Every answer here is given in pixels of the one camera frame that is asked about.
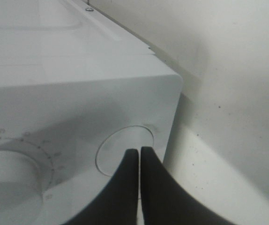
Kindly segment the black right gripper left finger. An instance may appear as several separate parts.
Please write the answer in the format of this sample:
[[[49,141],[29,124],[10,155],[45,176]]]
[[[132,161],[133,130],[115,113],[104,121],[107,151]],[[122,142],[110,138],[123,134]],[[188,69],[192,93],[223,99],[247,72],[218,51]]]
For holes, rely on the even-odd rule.
[[[125,151],[124,157],[107,185],[93,201],[70,219],[68,225],[137,224],[139,153]]]

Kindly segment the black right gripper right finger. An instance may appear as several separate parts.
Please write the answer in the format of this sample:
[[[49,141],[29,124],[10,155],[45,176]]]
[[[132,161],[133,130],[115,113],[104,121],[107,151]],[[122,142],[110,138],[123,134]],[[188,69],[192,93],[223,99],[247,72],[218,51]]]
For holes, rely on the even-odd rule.
[[[141,148],[141,202],[146,225],[231,225],[186,192],[152,147]]]

